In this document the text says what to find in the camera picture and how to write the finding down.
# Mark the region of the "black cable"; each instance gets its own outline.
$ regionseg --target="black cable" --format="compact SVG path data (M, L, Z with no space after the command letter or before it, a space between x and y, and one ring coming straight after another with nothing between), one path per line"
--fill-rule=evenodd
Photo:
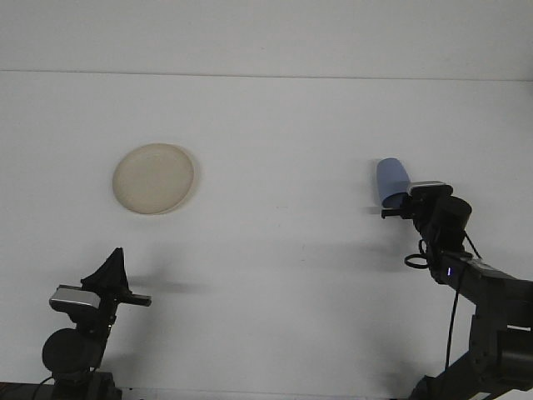
M94 374L97 373L98 367L94 367L91 371L91 375L89 376L89 381L91 381L94 378Z
M422 247L423 243L425 243L424 239L420 239L420 241L418 242L418 253L411 254L410 256L404 258L403 261L407 265L407 267L411 267L414 269L426 269L430 267L430 264L427 260L426 250L424 250L424 248ZM415 262L411 262L411 260L424 260L426 263L417 264Z
M42 385L44 385L46 382L48 382L50 379L52 379L52 377L47 377L46 379L44 379L41 383L39 383L37 385L37 387L35 388L35 390L33 391L33 395L32 395L32 400L35 400L35 397L37 396L37 392L39 391L39 389L42 387Z
M474 246L474 243L471 241L470 237L468 236L468 233L465 232L465 237L468 240L468 243L472 247L472 250L474 250L474 253L478 258L481 258L481 255L478 253L476 246ZM456 289L456 295L453 300L453 307L451 308L451 318L450 318L450 328L448 329L448 342L446 344L446 364L444 366L444 377L442 378L442 384L441 384L441 390L439 393L439 396L441 396L442 391L444 389L446 378L447 378L447 372L448 368L450 368L450 356L451 356L451 338L453 336L453 327L456 320L456 312L457 312L457 303L459 302L459 293L461 291L461 284L463 282L463 277L465 276L467 266L463 268L461 271L461 274L459 275L459 281L457 282L457 289Z
M466 239L468 240L468 243L470 244L470 247L472 248L472 250L474 250L474 253L476 254L476 256L478 258L483 258L482 256L480 256L480 254L477 252L477 249L476 249L476 246L474 246L474 243L472 243L471 239L470 239L470 236L468 236L468 233L465 232L465 236L466 236Z

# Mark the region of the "beige plate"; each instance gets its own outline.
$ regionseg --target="beige plate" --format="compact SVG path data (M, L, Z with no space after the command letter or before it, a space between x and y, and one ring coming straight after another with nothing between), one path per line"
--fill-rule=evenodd
M191 159L177 146L153 143L130 152L113 175L113 191L125 208L140 214L171 211L191 189Z

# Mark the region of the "round plate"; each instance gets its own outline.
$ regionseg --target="round plate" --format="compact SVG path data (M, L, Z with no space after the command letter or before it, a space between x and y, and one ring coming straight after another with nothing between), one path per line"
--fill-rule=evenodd
M191 159L177 146L153 143L130 152L113 175L113 191L125 208L140 214L171 211L192 186Z

